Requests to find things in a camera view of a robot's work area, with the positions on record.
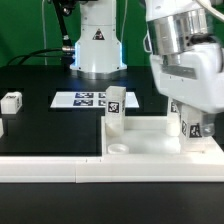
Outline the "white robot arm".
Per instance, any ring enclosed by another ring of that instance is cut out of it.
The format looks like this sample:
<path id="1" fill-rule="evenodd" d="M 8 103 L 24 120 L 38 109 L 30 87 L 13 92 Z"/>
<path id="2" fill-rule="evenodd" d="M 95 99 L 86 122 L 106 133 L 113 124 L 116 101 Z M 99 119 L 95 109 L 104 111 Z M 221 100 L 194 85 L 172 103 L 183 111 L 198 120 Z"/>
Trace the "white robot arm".
<path id="1" fill-rule="evenodd" d="M 210 0 L 140 0 L 145 18 L 135 17 L 123 36 L 115 31 L 116 0 L 80 5 L 81 36 L 70 68 L 89 77 L 137 63 L 139 41 L 149 53 L 160 94 L 190 107 L 202 136 L 214 132 L 224 112 L 224 48 L 212 34 Z"/>

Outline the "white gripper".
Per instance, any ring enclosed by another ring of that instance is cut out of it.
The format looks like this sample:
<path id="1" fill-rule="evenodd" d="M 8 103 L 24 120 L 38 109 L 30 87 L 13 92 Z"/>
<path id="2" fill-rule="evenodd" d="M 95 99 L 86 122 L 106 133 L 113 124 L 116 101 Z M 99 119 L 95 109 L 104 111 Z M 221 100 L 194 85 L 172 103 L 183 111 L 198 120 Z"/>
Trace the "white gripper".
<path id="1" fill-rule="evenodd" d="M 147 32 L 144 48 L 150 53 L 158 92 L 206 112 L 201 118 L 201 134 L 213 136 L 214 114 L 224 112 L 224 49 L 212 34 L 188 35 L 185 40 L 187 50 L 161 55 Z"/>

